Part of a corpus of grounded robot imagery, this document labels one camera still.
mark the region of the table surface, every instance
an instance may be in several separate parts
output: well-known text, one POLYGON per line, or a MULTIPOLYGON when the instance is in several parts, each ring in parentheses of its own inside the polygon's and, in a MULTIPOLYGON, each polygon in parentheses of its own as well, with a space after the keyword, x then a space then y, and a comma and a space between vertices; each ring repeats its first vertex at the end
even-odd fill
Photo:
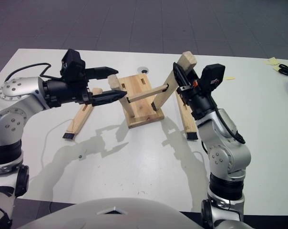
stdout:
MULTIPOLYGON (((19 49, 0 72, 0 85, 17 68, 49 62, 48 75, 59 76, 66 50, 19 49)), ((109 66, 118 77, 149 69, 152 87, 164 83, 179 59, 176 54, 80 51, 86 67, 109 66)), ((247 142, 245 214, 288 215, 288 77, 264 59, 196 56, 195 70, 213 63, 226 66, 224 80, 212 93, 247 142)), ((288 60, 280 60, 288 65, 288 60)), ((38 76, 43 67, 15 77, 38 76)), ((107 80, 89 88, 109 90, 107 80)), ((111 197, 146 198, 179 211, 200 211, 206 198, 208 158, 200 140, 187 142, 175 95, 162 107, 165 119, 128 129, 119 102, 94 108, 74 142, 62 139, 79 105, 63 104, 33 116, 22 138, 30 185, 23 198, 80 203, 111 197)))

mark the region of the yellow sticky note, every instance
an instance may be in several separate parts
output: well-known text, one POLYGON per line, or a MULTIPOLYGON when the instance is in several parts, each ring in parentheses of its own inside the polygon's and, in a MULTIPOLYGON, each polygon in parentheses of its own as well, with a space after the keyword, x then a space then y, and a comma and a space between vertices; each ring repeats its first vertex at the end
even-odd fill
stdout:
POLYGON ((269 58, 268 61, 264 62, 264 64, 278 65, 280 63, 275 57, 269 58))
POLYGON ((280 67, 278 67, 278 66, 274 66, 273 69, 276 70, 276 71, 278 72, 278 71, 280 70, 280 67))
POLYGON ((225 77, 224 79, 225 79, 225 80, 234 80, 235 77, 225 77))

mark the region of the black metal band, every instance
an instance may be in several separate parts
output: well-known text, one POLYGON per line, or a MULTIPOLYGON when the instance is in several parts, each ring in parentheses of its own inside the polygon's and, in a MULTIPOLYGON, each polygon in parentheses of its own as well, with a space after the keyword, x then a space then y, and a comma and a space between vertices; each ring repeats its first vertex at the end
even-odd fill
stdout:
POLYGON ((11 145, 0 146, 0 165, 16 160, 21 155, 21 140, 11 145))
POLYGON ((8 197, 11 197, 14 193, 14 188, 9 186, 0 186, 0 192, 5 194, 8 197))
POLYGON ((10 229, 12 220, 3 209, 0 208, 0 211, 3 213, 3 217, 0 218, 0 229, 10 229))
POLYGON ((227 181, 213 174, 210 176, 211 191, 224 199, 238 200, 243 196, 244 181, 227 181))

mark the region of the wooden leg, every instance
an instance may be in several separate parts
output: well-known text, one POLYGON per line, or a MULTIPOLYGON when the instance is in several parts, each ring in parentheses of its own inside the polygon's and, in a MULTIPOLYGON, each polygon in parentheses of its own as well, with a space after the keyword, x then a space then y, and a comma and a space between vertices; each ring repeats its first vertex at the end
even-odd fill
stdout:
POLYGON ((188 105, 183 103, 182 99, 180 98, 177 92, 175 92, 175 94, 176 94, 186 138, 187 140, 197 140, 198 139, 197 129, 196 129, 194 118, 191 115, 191 109, 188 105))
MULTIPOLYGON (((197 64, 197 60, 190 51, 187 51, 181 55, 177 64, 179 64, 184 69, 184 71, 186 71, 186 74, 188 74, 197 64)), ((161 106, 167 101, 167 99, 178 87, 173 71, 171 71, 163 85, 168 85, 168 88, 166 92, 157 94, 155 97, 152 103, 152 107, 155 111, 161 108, 161 106)))
MULTIPOLYGON (((103 90, 101 88, 93 88, 93 94, 101 94, 103 90)), ((93 110, 92 105, 81 105, 79 111, 77 112, 76 116, 70 123, 66 133, 63 135, 63 138, 73 140, 75 136, 80 132, 82 126, 85 124, 86 120, 88 119, 91 111, 93 110)))
MULTIPOLYGON (((124 90, 123 87, 121 86, 119 80, 117 79, 116 75, 109 75, 108 76, 108 83, 109 83, 110 88, 112 90, 120 90, 120 91, 124 90)), ((126 96, 121 98, 119 101, 122 104, 122 107, 124 108, 124 110, 128 113, 129 117, 134 117, 134 112, 133 112, 126 96)))

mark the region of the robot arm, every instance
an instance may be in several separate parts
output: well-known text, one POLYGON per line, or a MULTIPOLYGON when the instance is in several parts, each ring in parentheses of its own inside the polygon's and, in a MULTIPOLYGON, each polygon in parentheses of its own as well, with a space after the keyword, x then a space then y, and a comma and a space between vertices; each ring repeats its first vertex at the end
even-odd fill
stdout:
POLYGON ((177 92, 192 109, 202 145, 209 157, 211 169, 208 199, 202 202, 205 228, 218 228, 224 220, 243 221, 243 185, 250 151, 243 137, 224 109, 218 109, 211 92, 223 80, 225 67, 213 64, 205 67, 201 78, 192 70, 188 75, 174 63, 177 92))
POLYGON ((13 202, 27 191, 29 168, 22 165, 21 137, 28 119, 63 103, 97 106, 126 95, 123 91, 93 95, 88 89, 90 79, 104 79, 118 72, 108 67, 85 69, 85 62, 74 50, 68 50, 62 60, 61 78, 43 73, 42 77, 50 79, 7 79, 0 87, 0 228, 9 228, 13 202))

